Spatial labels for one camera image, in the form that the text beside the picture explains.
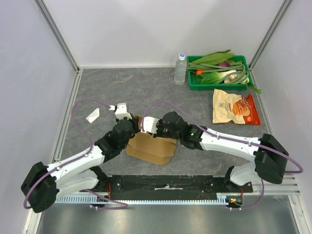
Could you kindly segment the brown cardboard paper box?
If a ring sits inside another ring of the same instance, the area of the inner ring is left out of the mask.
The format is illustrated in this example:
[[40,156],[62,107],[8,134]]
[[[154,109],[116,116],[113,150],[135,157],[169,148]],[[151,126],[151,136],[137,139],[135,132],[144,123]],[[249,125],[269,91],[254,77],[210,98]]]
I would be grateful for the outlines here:
[[130,139],[126,154],[157,165],[167,164],[175,154],[177,141],[171,138],[152,137],[139,132]]

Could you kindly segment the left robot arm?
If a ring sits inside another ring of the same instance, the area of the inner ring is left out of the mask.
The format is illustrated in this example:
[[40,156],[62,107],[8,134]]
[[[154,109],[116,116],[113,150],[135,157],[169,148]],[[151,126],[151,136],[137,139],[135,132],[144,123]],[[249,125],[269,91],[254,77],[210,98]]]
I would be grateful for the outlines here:
[[105,190],[106,174],[99,166],[118,156],[138,132],[139,118],[124,118],[86,150],[60,162],[34,164],[20,188],[25,196],[24,208],[40,213],[68,194]]

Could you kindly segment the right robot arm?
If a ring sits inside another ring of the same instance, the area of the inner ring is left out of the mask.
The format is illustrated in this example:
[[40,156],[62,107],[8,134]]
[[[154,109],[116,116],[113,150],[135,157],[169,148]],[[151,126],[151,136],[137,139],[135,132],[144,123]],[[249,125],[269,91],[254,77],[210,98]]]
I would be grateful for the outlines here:
[[287,155],[285,148],[270,134],[261,138],[221,134],[204,126],[188,124],[176,112],[163,118],[145,117],[144,130],[153,137],[171,138],[192,150],[218,151],[247,160],[241,166],[228,168],[223,186],[234,192],[253,180],[281,184],[285,174]]

